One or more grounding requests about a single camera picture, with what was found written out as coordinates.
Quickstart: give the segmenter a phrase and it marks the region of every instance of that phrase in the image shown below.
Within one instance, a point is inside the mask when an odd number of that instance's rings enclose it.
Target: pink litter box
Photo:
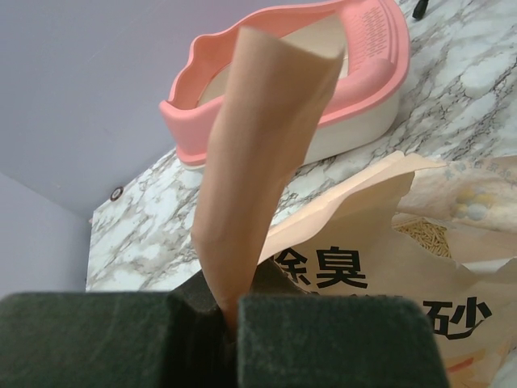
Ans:
[[[160,103],[186,168],[204,166],[240,26],[257,28],[320,55],[346,48],[336,91],[304,164],[374,141],[394,122],[410,61],[406,20],[394,0],[275,6],[192,42],[186,67],[176,77],[169,99]]]

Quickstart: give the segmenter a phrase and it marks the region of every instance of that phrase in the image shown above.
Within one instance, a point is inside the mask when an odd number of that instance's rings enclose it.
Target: paper bag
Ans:
[[[486,387],[517,334],[515,162],[392,154],[272,228],[261,261],[272,257],[308,293],[416,301],[452,385]],[[442,230],[451,257],[394,229],[416,222]]]

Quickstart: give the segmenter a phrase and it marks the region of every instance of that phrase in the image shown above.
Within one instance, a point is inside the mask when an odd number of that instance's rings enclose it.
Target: black object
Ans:
[[[401,297],[245,297],[237,356],[241,388],[449,386],[429,320]]]
[[[252,292],[238,358],[201,272],[172,293],[5,298],[0,387],[232,388],[237,372],[245,388],[448,386],[429,320],[411,302],[302,297],[270,260]]]
[[[422,20],[426,14],[427,4],[429,0],[419,0],[417,6],[413,10],[413,19]]]
[[[221,314],[166,293],[20,294],[0,302],[1,388],[233,386]]]

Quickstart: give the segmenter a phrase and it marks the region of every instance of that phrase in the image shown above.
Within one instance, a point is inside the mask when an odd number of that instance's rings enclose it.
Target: green foam block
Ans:
[[[400,297],[241,300],[241,388],[448,387],[429,320]]]

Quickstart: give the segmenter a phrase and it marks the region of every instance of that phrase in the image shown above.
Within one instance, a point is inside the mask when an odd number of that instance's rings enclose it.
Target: marble countertop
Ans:
[[[420,22],[410,17],[416,0],[398,2],[412,57],[393,128],[372,144],[302,167],[273,224],[395,150],[447,160],[517,154],[517,2],[431,0]],[[171,290],[197,272],[189,229],[200,181],[171,151],[121,198],[96,209],[86,289]],[[517,370],[515,358],[506,374]],[[517,386],[512,381],[497,386]]]

